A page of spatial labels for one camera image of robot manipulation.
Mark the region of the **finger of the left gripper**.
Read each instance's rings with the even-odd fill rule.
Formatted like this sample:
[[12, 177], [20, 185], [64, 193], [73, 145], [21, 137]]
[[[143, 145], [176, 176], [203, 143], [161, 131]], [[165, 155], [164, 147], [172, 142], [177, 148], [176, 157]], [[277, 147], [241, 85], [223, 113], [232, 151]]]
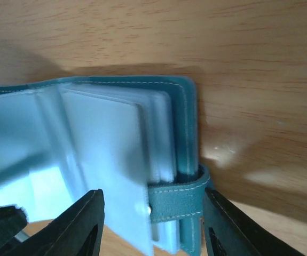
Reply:
[[20, 245], [24, 239], [16, 238], [27, 226], [27, 216], [16, 206], [0, 207], [0, 255]]

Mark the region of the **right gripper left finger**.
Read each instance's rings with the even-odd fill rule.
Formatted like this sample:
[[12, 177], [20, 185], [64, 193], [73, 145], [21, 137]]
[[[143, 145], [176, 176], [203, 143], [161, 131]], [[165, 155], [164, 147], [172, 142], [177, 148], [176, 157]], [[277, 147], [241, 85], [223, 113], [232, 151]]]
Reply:
[[104, 208], [103, 191], [90, 190], [24, 242], [6, 243], [0, 255], [99, 255]]

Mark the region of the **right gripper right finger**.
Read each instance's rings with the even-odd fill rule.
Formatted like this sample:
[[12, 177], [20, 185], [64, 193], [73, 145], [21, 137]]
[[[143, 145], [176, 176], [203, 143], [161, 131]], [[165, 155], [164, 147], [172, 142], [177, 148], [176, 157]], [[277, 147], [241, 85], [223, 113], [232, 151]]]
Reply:
[[208, 255], [302, 255], [211, 188], [205, 189], [203, 217]]

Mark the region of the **teal leather card holder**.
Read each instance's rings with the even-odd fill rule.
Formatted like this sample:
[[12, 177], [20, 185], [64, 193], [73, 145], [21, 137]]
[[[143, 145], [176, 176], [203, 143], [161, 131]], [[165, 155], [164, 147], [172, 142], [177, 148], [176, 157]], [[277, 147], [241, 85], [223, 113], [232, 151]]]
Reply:
[[101, 189], [105, 225], [145, 255], [201, 253], [197, 93], [185, 76], [0, 86], [0, 206], [57, 218]]

